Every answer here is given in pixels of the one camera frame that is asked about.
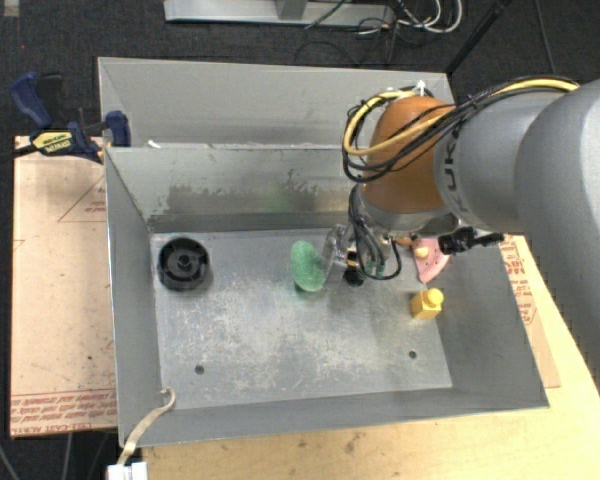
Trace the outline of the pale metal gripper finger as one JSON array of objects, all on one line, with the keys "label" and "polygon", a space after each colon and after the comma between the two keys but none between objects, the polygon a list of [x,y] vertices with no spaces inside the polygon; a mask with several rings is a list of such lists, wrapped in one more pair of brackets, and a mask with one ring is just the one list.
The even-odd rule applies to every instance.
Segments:
[{"label": "pale metal gripper finger", "polygon": [[338,224],[327,233],[322,252],[325,288],[335,287],[347,269],[349,231],[348,224]]}]

